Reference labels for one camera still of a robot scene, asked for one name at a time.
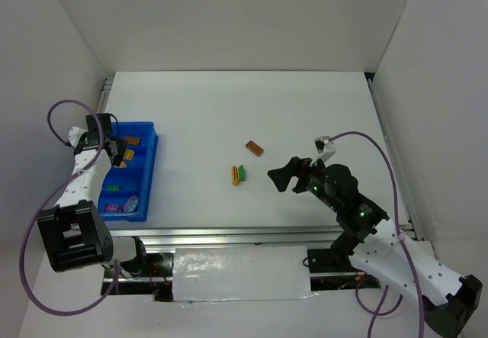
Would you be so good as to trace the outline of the yellow oval lego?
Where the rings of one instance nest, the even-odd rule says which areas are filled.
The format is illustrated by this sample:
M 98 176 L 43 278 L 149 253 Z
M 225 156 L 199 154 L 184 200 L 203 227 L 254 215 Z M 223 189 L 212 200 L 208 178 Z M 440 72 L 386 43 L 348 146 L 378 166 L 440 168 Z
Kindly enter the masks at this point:
M 135 155 L 135 151 L 131 149 L 126 149 L 124 152 L 123 159 L 131 161 Z

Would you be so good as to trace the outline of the green lego plate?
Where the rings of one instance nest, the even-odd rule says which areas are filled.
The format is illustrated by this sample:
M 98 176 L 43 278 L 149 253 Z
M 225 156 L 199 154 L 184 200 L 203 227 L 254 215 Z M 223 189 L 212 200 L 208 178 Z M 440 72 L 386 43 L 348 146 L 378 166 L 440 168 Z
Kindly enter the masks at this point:
M 244 165 L 238 167 L 238 176 L 240 182 L 244 182 L 246 180 L 246 170 Z

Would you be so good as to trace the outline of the yellow striped lego brick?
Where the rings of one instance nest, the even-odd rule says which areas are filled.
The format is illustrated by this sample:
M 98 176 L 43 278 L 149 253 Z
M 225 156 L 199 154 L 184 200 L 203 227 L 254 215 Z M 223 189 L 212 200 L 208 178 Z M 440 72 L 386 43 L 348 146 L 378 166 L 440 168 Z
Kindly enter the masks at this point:
M 233 186 L 237 186 L 239 184 L 240 177 L 239 177 L 239 168 L 237 166 L 231 166 L 231 182 Z

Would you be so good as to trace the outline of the purple printed lego brick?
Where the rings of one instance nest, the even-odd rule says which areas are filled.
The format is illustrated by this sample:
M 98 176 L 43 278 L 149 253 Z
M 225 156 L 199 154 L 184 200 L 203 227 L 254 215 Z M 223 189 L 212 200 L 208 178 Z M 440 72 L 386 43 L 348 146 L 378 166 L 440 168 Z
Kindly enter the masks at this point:
M 105 204 L 103 207 L 104 213 L 119 213 L 122 212 L 124 208 L 118 204 Z

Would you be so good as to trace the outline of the purple oval lego with print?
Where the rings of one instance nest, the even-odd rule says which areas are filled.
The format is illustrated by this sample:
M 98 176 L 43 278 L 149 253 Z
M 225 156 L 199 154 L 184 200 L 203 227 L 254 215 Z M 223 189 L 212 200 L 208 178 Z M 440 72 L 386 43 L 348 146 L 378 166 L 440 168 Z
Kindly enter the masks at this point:
M 137 211 L 139 205 L 139 197 L 138 196 L 131 196 L 129 197 L 123 206 L 124 213 L 133 213 Z

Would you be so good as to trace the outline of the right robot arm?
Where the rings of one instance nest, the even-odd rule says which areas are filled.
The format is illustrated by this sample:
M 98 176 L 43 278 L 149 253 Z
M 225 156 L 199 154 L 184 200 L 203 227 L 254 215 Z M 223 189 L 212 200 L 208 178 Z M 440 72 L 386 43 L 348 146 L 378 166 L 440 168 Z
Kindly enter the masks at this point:
M 358 180 L 340 164 L 326 166 L 293 157 L 282 168 L 268 171 L 279 192 L 297 178 L 293 191 L 310 192 L 336 213 L 343 229 L 332 244 L 338 260 L 374 276 L 424 309 L 424 322 L 442 337 L 456 337 L 477 309 L 482 282 L 462 276 L 427 253 L 392 217 L 362 195 Z

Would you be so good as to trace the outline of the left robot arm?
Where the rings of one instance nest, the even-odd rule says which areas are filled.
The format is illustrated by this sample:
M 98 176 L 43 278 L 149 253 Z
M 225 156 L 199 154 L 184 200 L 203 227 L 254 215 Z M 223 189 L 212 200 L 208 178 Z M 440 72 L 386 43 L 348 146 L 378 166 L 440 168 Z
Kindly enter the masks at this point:
M 146 267 L 146 250 L 139 237 L 113 238 L 98 211 L 105 177 L 122 162 L 127 142 L 112 129 L 112 114 L 87 115 L 87 129 L 70 130 L 75 178 L 50 209 L 42 210 L 37 225 L 55 272 L 120 263 L 126 275 L 139 276 Z

